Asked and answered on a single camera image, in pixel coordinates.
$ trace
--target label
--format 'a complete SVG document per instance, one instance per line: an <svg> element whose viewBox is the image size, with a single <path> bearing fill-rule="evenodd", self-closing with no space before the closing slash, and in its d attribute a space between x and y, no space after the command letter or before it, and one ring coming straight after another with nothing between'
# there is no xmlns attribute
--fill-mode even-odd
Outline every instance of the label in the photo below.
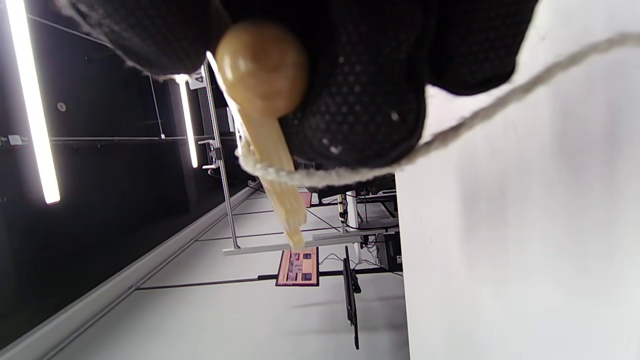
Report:
<svg viewBox="0 0 640 360"><path fill-rule="evenodd" d="M187 80L187 82L189 83L189 88L192 90L196 90L196 89L207 86L204 82L204 76L202 75L201 70L198 70L193 74L189 75L189 79Z"/></svg>

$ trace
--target fluorescent light fixture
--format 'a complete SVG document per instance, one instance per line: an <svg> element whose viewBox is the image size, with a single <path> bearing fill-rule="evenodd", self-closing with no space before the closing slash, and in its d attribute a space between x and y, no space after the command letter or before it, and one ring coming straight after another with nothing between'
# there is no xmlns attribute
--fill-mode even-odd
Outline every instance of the fluorescent light fixture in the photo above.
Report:
<svg viewBox="0 0 640 360"><path fill-rule="evenodd" d="M191 125L191 110L189 110L189 98L187 97L188 75L178 75L176 82L180 85L180 98L182 99L182 110L184 112L184 125L187 128L187 142L189 143L189 153L191 153L191 164L198 167L198 155L196 155L196 142L193 138L193 126Z"/></svg>
<svg viewBox="0 0 640 360"><path fill-rule="evenodd" d="M38 173L42 192L47 204L60 201L56 167L53 164L47 122L44 118L40 86L36 74L36 64L33 59L29 25L27 24L27 12L23 0L6 0L6 9L9 14L9 25L15 48L15 57L18 60L18 72L22 83L24 104L27 108L27 119L31 131L31 142L36 153Z"/></svg>

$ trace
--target black ceiling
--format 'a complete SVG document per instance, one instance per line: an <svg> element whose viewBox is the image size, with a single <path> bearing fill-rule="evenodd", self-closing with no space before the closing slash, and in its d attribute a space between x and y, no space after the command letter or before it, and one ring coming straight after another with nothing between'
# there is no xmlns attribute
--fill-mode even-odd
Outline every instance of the black ceiling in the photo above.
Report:
<svg viewBox="0 0 640 360"><path fill-rule="evenodd" d="M74 28L47 1L28 12ZM102 44L29 21L49 135L184 134L175 83L154 83ZM0 8L0 136L28 138L5 9ZM203 134L195 91L194 132ZM59 102L65 111L57 107ZM0 145L0 348L29 331L223 201L219 179L193 169L185 140L52 144L61 202L44 204L29 145ZM203 147L198 157L207 156ZM225 142L234 192L246 184Z"/></svg>

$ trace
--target white desk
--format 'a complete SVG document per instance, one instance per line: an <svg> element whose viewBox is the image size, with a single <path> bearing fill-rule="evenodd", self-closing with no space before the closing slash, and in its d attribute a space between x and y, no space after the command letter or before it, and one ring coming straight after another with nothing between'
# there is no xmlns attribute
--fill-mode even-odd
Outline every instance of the white desk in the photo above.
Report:
<svg viewBox="0 0 640 360"><path fill-rule="evenodd" d="M639 19L635 0L542 1L514 82ZM495 95L431 92L428 132ZM638 359L639 50L563 75L397 184L412 359Z"/></svg>

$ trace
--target black mesh fabric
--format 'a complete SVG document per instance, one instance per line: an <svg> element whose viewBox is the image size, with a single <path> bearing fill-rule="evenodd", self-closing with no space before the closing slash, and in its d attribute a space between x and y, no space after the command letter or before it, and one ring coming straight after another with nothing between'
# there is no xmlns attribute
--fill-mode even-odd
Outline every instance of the black mesh fabric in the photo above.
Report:
<svg viewBox="0 0 640 360"><path fill-rule="evenodd" d="M192 73L229 24L271 20L310 60L302 104L280 119L292 155L382 167L424 125L424 86L477 94L507 81L536 0L57 0L145 71Z"/></svg>
<svg viewBox="0 0 640 360"><path fill-rule="evenodd" d="M535 6L535 0L442 1L429 48L429 81L456 95L505 83Z"/></svg>
<svg viewBox="0 0 640 360"><path fill-rule="evenodd" d="M332 167L379 167L408 154L425 117L419 2L330 2L334 41L305 103L280 119L289 150Z"/></svg>

